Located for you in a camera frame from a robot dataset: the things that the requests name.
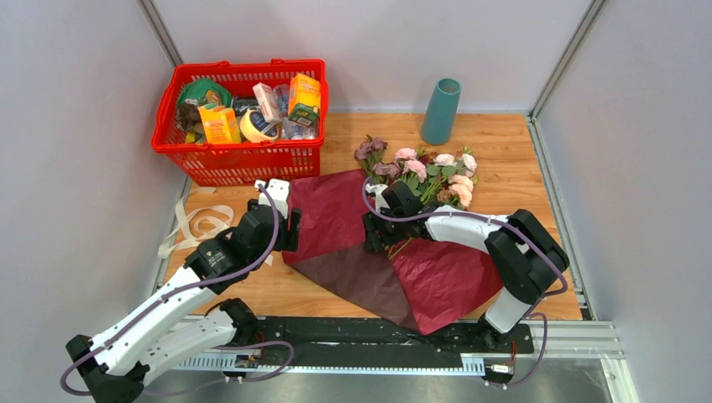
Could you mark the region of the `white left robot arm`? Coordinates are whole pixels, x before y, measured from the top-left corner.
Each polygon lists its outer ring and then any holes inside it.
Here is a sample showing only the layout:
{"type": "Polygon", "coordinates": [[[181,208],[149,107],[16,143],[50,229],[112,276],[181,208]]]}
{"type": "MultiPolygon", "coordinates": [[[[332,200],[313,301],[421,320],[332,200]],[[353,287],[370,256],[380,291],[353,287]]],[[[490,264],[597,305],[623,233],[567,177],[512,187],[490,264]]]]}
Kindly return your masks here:
{"type": "Polygon", "coordinates": [[[174,276],[122,321],[93,337],[74,336],[65,346],[73,363],[62,389],[77,371],[82,395],[96,402],[133,402],[147,385],[177,364],[211,348],[262,349],[258,320],[240,299],[228,299],[212,314],[181,330],[173,326],[200,305],[246,279],[273,251],[298,248],[301,210],[281,211],[263,194],[248,203],[235,227],[198,244],[174,276]]]}

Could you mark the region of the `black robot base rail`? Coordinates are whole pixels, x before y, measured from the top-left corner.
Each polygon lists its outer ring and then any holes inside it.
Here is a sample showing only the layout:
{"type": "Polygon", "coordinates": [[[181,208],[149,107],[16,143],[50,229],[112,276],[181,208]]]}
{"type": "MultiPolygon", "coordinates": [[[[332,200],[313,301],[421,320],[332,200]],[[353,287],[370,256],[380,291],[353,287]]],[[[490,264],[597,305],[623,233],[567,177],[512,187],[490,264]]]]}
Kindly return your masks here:
{"type": "Polygon", "coordinates": [[[623,359],[608,322],[529,320],[502,335],[455,322],[429,335],[375,318],[261,317],[250,342],[291,343],[291,373],[480,376],[518,359],[623,359]]]}

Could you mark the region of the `white printed ribbon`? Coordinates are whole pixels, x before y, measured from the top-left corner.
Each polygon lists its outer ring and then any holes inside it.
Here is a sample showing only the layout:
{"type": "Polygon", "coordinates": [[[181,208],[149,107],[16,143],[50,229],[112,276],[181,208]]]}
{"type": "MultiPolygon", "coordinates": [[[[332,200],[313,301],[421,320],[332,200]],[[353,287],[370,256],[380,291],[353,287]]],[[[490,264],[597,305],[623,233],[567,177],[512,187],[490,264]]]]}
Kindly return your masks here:
{"type": "Polygon", "coordinates": [[[252,186],[192,186],[170,208],[173,221],[158,251],[161,268],[175,272],[200,241],[237,225],[247,211],[247,202],[257,197],[252,186]]]}

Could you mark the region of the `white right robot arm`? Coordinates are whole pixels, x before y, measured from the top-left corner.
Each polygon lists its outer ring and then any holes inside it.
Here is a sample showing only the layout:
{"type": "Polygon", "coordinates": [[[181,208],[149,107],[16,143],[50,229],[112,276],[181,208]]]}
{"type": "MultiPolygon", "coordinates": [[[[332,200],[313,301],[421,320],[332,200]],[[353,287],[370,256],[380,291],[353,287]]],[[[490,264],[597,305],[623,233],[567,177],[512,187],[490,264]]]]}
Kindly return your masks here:
{"type": "Polygon", "coordinates": [[[379,252],[406,238],[455,243],[491,257],[504,290],[485,312],[479,340],[490,351],[500,351],[512,338],[512,329],[531,314],[560,281],[559,293],[568,289],[563,276],[570,259],[533,213],[518,209],[510,215],[466,212],[439,201],[423,203],[403,181],[376,185],[366,179],[361,196],[368,208],[362,216],[365,248],[379,252]]]}

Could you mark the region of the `dark red wrapping paper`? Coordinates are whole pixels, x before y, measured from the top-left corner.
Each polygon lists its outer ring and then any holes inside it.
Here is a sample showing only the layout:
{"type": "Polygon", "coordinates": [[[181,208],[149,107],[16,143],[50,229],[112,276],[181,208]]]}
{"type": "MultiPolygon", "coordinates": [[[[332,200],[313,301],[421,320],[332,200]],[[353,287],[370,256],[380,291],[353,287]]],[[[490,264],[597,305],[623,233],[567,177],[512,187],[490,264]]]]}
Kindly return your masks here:
{"type": "Polygon", "coordinates": [[[489,255],[455,243],[414,239],[390,258],[366,250],[359,170],[291,181],[288,203],[301,210],[291,268],[333,294],[421,334],[462,318],[503,283],[489,255]]]}

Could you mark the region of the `pink flower bouquet brown wrap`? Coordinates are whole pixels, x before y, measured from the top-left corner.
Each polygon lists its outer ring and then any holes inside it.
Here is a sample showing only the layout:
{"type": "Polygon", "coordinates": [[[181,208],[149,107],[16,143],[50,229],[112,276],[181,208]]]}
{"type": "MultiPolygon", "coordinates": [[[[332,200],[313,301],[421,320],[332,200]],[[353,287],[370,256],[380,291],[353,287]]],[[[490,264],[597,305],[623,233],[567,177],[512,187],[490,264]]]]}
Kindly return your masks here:
{"type": "Polygon", "coordinates": [[[440,206],[469,208],[478,181],[471,148],[465,147],[456,154],[401,148],[391,162],[383,160],[386,149],[383,139],[369,136],[353,152],[369,181],[388,186],[404,181],[424,204],[440,202],[440,206]]]}

